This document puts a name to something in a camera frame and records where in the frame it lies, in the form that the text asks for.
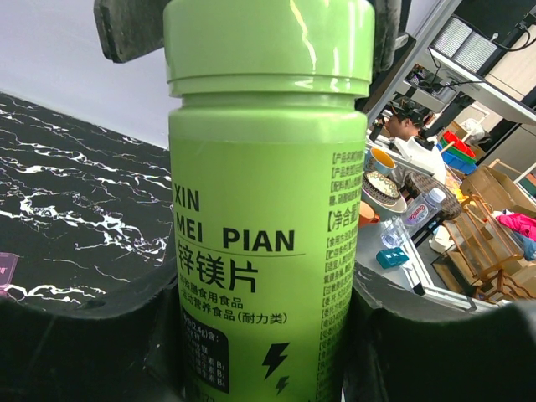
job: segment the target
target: metal frame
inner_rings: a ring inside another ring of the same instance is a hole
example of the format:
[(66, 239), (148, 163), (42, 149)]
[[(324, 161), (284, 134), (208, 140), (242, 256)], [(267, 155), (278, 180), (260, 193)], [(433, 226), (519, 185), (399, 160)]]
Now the metal frame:
[(413, 86), (406, 80), (402, 80), (396, 89), (396, 92), (401, 95), (408, 95), (411, 91), (414, 91), (413, 95), (410, 96), (411, 100), (426, 106), (431, 111), (439, 113), (445, 109), (446, 104), (443, 102), (443, 100), (433, 96), (432, 94), (429, 94), (426, 91), (423, 91), (416, 86)]
[[(527, 107), (536, 109), (536, 87), (534, 87), (522, 100)], [(502, 119), (491, 131), (489, 132), (492, 140), (490, 142), (483, 143), (480, 148), (486, 151), (486, 155), (478, 161), (483, 162), (489, 155), (492, 154), (497, 148), (499, 148), (503, 142), (505, 142), (519, 127), (520, 123), (514, 123), (512, 121)]]
[(422, 166), (422, 165), (417, 165), (414, 161), (408, 161), (406, 159), (404, 159), (402, 157), (402, 155), (400, 155), (399, 153), (397, 152), (394, 152), (394, 151), (391, 151), (389, 149), (389, 142), (386, 142), (384, 140), (384, 137), (379, 137), (376, 142), (371, 142), (370, 140), (367, 140), (367, 143), (366, 143), (366, 148), (367, 150), (372, 148), (372, 147), (379, 147), (381, 148), (382, 151), (384, 151), (385, 153), (387, 153), (390, 157), (393, 158), (393, 160), (395, 161), (395, 163), (399, 166), (403, 166), (405, 168), (408, 168), (408, 169), (411, 169), (411, 170), (414, 170), (416, 172), (419, 172), (419, 173), (422, 173), (422, 174), (426, 174), (428, 176), (432, 176), (434, 173), (429, 169), (427, 168), (426, 166)]
[(498, 305), (486, 303), (469, 296), (455, 293), (454, 291), (437, 287), (434, 285), (430, 274), (420, 258), (419, 251), (417, 251), (413, 242), (407, 241), (401, 248), (410, 256), (410, 260), (412, 260), (411, 257), (415, 258), (415, 262), (411, 266), (402, 266), (401, 269), (404, 270), (406, 278), (414, 291), (418, 289), (416, 293), (433, 302), (465, 312), (489, 312), (499, 307)]
[(458, 117), (474, 100), (465, 94), (458, 94), (449, 106), (443, 110), (441, 116), (434, 121), (434, 124), (426, 131), (426, 137), (437, 136), (442, 133), (454, 119)]
[(441, 0), (430, 12), (430, 15), (426, 18), (418, 33), (415, 35), (415, 46), (410, 51), (410, 54), (405, 59), (404, 63), (400, 66), (398, 72), (393, 77), (378, 102), (376, 102), (374, 107), (367, 113), (369, 125), (373, 123), (374, 119), (382, 112), (385, 105), (389, 103), (393, 94), (397, 91), (399, 83), (415, 65), (420, 53), (426, 51), (432, 40), (434, 40), (460, 3), (461, 0)]
[(535, 163), (533, 166), (529, 167), (525, 172), (521, 173), (521, 174), (519, 175), (519, 177), (516, 178), (516, 179), (513, 181), (514, 184), (519, 184), (519, 182), (520, 182), (521, 180), (523, 180), (523, 179), (525, 178), (525, 176), (527, 176), (529, 173), (531, 173), (534, 169), (536, 169), (536, 163)]
[(533, 110), (499, 90), (490, 82), (482, 80), (482, 77), (466, 70), (455, 60), (432, 48), (429, 48), (429, 52), (424, 52), (420, 55), (419, 64), (422, 64), (428, 70), (433, 70), (436, 63), (441, 65), (441, 69), (437, 74), (438, 77), (464, 83), (458, 85), (456, 90), (469, 95), (488, 109), (495, 111), (510, 121), (536, 126), (536, 115)]
[[(536, 13), (536, 6), (533, 7), (529, 13), (535, 14)], [(503, 40), (501, 43), (502, 46), (505, 46), (507, 48), (512, 48), (523, 36), (525, 35), (524, 31), (521, 29), (513, 28), (512, 31), (508, 34), (508, 36)], [(498, 64), (499, 61), (506, 55), (506, 51), (497, 48), (493, 52), (493, 54), (486, 60), (486, 62), (482, 65), (482, 67), (477, 71), (478, 75), (485, 76), (492, 72), (493, 68)]]

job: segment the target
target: lightning bolt icon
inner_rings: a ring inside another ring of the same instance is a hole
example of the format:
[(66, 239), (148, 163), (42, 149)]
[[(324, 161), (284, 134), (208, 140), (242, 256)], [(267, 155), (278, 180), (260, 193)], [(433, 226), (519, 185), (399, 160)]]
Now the lightning bolt icon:
[(276, 389), (278, 389), (278, 391), (277, 391), (277, 394), (278, 394), (278, 395), (279, 395), (279, 394), (281, 393), (281, 391), (282, 391), (283, 389), (285, 389), (285, 387), (288, 385), (287, 380), (288, 380), (288, 376), (286, 376), (286, 377), (281, 377), (281, 378), (279, 379), (279, 382), (278, 382), (277, 385), (276, 385)]
[(266, 354), (265, 361), (262, 362), (263, 366), (268, 366), (265, 379), (270, 377), (270, 374), (272, 374), (279, 367), (279, 365), (283, 363), (283, 360), (286, 359), (286, 355), (281, 356), (281, 354), (285, 351), (288, 345), (289, 343), (272, 343), (268, 353)]

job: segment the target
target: red container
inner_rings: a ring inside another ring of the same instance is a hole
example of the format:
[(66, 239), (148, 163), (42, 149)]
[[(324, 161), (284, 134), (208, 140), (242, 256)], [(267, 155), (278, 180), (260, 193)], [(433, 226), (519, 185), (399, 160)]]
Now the red container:
[(466, 154), (468, 157), (472, 157), (472, 158), (476, 158), (477, 156), (475, 155), (475, 153), (471, 150), (470, 147), (468, 147), (466, 144), (464, 144), (463, 142), (461, 142), (461, 139), (456, 137), (456, 134), (454, 134), (452, 131), (447, 131), (444, 135), (443, 135), (443, 138), (445, 138), (445, 141), (447, 144), (450, 144), (451, 142), (454, 142), (454, 145), (453, 147), (455, 149), (457, 149), (458, 151), (460, 152), (463, 152), (464, 154)]

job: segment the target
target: decorative bowl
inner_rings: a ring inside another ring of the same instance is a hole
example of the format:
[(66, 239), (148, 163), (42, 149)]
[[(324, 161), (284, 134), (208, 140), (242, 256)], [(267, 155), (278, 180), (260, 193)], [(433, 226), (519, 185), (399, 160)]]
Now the decorative bowl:
[(395, 205), (401, 198), (396, 184), (380, 172), (367, 172), (363, 176), (363, 188), (372, 198), (385, 205)]
[(382, 221), (386, 221), (394, 216), (403, 214), (408, 208), (404, 197), (400, 197), (394, 203), (394, 205), (386, 205), (370, 196), (365, 189), (361, 192), (361, 199), (373, 208)]

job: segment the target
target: bottle label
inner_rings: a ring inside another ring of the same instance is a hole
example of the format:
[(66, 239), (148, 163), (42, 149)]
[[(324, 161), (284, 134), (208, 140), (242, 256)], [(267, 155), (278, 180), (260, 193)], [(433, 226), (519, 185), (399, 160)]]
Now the bottle label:
[(364, 142), (170, 145), (188, 400), (338, 402)]
[(408, 217), (406, 223), (409, 225), (419, 224), (426, 219), (428, 213), (428, 207), (425, 204), (420, 204)]

